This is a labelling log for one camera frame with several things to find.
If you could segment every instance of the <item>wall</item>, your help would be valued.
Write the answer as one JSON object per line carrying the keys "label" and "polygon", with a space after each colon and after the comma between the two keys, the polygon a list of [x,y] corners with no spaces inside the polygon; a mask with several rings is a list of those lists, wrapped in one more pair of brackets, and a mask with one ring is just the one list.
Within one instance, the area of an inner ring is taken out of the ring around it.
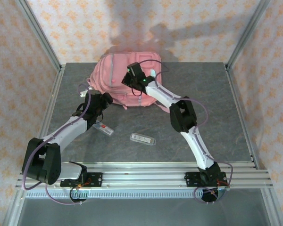
{"label": "wall", "polygon": [[272,0],[234,68],[240,101],[283,211],[283,0]]}
{"label": "wall", "polygon": [[227,62],[259,0],[28,0],[60,62],[116,51]]}
{"label": "wall", "polygon": [[56,71],[15,0],[0,0],[0,225]]}

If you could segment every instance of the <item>white label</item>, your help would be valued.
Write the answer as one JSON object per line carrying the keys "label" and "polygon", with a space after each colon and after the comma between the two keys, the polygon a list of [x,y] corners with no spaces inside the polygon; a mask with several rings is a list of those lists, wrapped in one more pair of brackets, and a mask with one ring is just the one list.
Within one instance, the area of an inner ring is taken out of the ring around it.
{"label": "white label", "polygon": [[105,126],[104,124],[103,124],[103,126],[104,126],[104,127],[102,127],[102,125],[101,125],[101,126],[99,127],[99,129],[102,130],[103,132],[109,134],[109,135],[111,135],[111,134],[113,133],[113,130],[110,129],[108,126]]}
{"label": "white label", "polygon": [[147,137],[142,137],[142,136],[138,136],[138,135],[133,134],[131,138],[134,139],[134,140],[140,140],[140,141],[143,141],[143,142],[151,143],[151,139],[147,138]]}

